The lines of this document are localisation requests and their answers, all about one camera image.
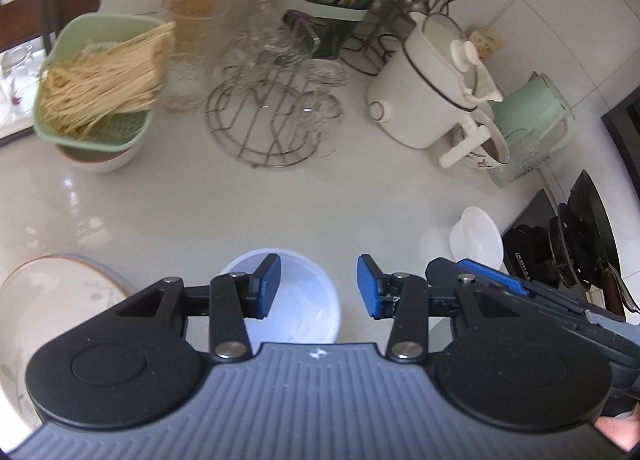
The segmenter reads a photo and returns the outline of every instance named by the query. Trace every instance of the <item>gray ribbed panel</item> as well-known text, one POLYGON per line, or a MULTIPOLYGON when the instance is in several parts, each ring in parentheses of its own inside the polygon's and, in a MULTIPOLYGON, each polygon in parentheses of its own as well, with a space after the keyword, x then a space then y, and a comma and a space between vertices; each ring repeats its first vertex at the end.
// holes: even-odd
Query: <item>gray ribbed panel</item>
POLYGON ((613 460, 590 426, 508 433, 450 407, 417 366, 375 345, 262 347, 217 366, 198 395, 148 426, 108 434, 41 427, 14 460, 613 460))

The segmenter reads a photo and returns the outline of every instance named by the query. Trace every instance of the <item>metal screw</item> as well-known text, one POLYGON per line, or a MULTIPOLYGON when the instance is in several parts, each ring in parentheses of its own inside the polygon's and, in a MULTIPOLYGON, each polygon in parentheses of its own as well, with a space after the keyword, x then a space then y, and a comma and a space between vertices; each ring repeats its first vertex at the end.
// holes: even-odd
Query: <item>metal screw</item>
POLYGON ((213 351, 223 359, 238 359, 246 354, 246 346, 238 341, 225 341, 217 345, 213 351))
POLYGON ((475 275, 458 275, 458 281, 460 281, 461 283, 464 283, 465 285, 468 285, 469 283, 473 283, 474 281, 476 281, 476 277, 475 275))
POLYGON ((415 359, 422 355, 424 350, 413 341, 402 341, 391 347, 391 353, 399 359, 415 359))

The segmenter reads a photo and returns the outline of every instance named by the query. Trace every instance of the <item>countertop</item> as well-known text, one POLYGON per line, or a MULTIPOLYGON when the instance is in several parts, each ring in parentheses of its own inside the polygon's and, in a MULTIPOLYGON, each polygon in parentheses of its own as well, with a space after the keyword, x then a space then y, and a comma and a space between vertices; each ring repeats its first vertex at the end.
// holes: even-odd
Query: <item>countertop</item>
POLYGON ((371 254, 385 272, 423 275, 450 258, 449 230, 462 211, 485 209, 500 230, 543 187, 537 173, 499 189, 462 163, 442 169, 441 140, 410 150, 366 118, 354 75, 336 91, 347 111, 338 150, 287 169, 251 169, 226 155, 202 114, 156 115, 125 167, 88 175, 34 135, 0 148, 0 280, 21 263, 77 253, 137 288, 167 276, 202 285, 258 247, 299 252, 324 268, 342 306, 339 342, 386 343, 390 321, 370 319, 355 282, 371 254))

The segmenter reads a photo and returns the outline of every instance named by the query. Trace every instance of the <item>green basket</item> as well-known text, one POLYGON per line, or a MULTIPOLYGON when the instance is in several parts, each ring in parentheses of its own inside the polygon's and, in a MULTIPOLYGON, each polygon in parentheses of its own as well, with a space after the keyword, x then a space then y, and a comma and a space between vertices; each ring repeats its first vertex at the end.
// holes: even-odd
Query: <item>green basket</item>
MULTIPOLYGON (((43 65, 70 60, 89 44, 126 42, 139 34, 162 25, 158 18, 88 13, 75 18, 62 30, 53 50, 43 65)), ((59 133, 49 122, 43 121, 40 108, 40 89, 33 106, 34 129, 39 137, 57 145, 82 150, 124 151, 135 145, 151 122, 151 110, 114 114, 101 119, 92 128, 92 138, 80 141, 59 133)))

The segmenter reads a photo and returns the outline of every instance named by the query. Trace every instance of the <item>jar with red lid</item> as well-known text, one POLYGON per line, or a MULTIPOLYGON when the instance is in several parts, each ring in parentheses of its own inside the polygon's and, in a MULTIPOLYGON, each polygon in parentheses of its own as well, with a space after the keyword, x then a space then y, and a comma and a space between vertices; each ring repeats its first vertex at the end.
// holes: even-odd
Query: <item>jar with red lid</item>
POLYGON ((162 0, 162 18, 175 22, 174 54, 168 58, 168 79, 159 98, 165 110, 195 113, 204 103, 227 5, 227 0, 162 0))

